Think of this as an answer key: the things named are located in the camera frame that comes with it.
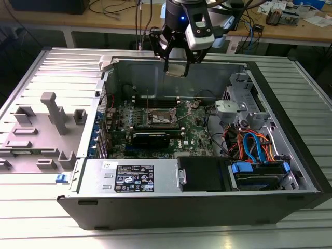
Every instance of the black plastic cover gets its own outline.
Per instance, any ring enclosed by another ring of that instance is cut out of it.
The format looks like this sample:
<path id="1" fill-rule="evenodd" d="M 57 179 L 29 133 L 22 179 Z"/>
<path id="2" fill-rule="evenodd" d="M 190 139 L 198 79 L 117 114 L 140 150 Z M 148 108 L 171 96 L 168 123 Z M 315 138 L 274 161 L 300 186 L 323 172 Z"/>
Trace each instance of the black plastic cover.
<path id="1" fill-rule="evenodd" d="M 224 157 L 178 157 L 180 169 L 185 170 L 187 183 L 182 191 L 220 192 L 232 191 Z"/>

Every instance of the side panel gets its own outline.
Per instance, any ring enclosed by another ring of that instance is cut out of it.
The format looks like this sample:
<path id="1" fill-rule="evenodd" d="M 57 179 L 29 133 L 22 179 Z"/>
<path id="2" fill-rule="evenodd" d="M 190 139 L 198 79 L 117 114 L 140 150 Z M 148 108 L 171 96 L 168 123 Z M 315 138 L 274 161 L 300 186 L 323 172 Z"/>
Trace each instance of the side panel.
<path id="1" fill-rule="evenodd" d="M 64 199 L 58 203 L 86 230 L 274 224 L 314 194 Z"/>
<path id="2" fill-rule="evenodd" d="M 280 104 L 279 100 L 273 93 L 271 87 L 267 83 L 264 75 L 259 70 L 256 63 L 250 62 L 248 64 L 256 83 L 258 85 L 258 92 L 265 99 L 266 103 L 269 105 L 269 112 L 272 116 L 276 117 L 280 128 L 285 133 L 285 139 L 287 139 L 295 151 L 296 156 L 301 161 L 303 167 L 308 173 L 311 181 L 315 185 L 318 191 L 323 193 L 319 199 L 312 203 L 308 208 L 314 208 L 326 200 L 332 197 L 332 187 L 326 177 L 324 176 L 322 170 L 318 166 L 317 162 L 311 155 L 306 144 L 302 140 L 298 131 L 295 129 L 290 118 L 287 116 L 283 106 Z"/>

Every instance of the slotted metal surface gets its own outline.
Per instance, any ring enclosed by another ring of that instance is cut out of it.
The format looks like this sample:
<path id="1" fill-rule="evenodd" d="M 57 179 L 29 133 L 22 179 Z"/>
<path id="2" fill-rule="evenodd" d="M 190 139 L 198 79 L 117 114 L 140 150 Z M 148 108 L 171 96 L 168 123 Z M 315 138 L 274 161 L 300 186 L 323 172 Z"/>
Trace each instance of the slotted metal surface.
<path id="1" fill-rule="evenodd" d="M 110 50 L 54 49 L 44 55 L 47 61 L 97 62 Z M 325 176 L 332 183 L 332 115 L 327 100 L 294 63 L 283 57 L 245 57 L 209 55 L 221 60 L 256 61 L 281 101 L 293 124 L 314 154 Z M 37 76 L 99 77 L 98 66 L 58 63 L 53 68 L 40 64 Z M 93 83 L 59 82 L 59 101 L 71 98 L 67 91 L 86 87 L 89 98 Z M 21 89 L 25 97 L 39 97 L 42 88 Z M 15 121 L 9 113 L 2 117 Z M 125 231 L 85 231 L 56 203 L 68 185 L 56 185 L 56 174 L 0 175 L 0 247 L 6 248 L 331 248 L 332 201 L 313 210 L 300 210 L 276 225 L 204 228 L 144 229 Z"/>
<path id="2" fill-rule="evenodd" d="M 292 73 L 285 72 L 285 66 Z M 287 60 L 283 63 L 259 64 L 259 69 L 316 162 L 331 180 L 331 100 L 296 62 Z"/>

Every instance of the sticker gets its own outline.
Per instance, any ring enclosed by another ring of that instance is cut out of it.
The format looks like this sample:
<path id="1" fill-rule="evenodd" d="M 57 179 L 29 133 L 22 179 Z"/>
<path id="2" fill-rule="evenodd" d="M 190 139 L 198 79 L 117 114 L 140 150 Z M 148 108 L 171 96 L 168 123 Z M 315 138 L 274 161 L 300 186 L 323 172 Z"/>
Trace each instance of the sticker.
<path id="1" fill-rule="evenodd" d="M 154 182 L 153 165 L 117 165 L 116 193 L 154 192 Z"/>
<path id="2" fill-rule="evenodd" d="M 110 161 L 103 161 L 102 169 L 111 169 L 116 167 L 119 162 L 110 162 Z"/>

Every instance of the white table leg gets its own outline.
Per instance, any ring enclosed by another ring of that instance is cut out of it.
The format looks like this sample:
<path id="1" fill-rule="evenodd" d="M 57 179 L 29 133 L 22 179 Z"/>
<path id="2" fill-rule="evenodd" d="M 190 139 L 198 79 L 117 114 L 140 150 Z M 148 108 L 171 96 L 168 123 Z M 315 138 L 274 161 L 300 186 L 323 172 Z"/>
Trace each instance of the white table leg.
<path id="1" fill-rule="evenodd" d="M 72 35 L 72 31 L 70 29 L 70 27 L 66 27 L 65 29 L 62 30 L 64 38 L 66 40 L 67 43 L 67 47 L 69 48 L 75 48 L 76 44 Z"/>
<path id="2" fill-rule="evenodd" d="M 242 40 L 242 36 L 232 36 L 229 41 L 227 52 L 229 54 L 234 54 L 238 48 L 239 42 Z"/>

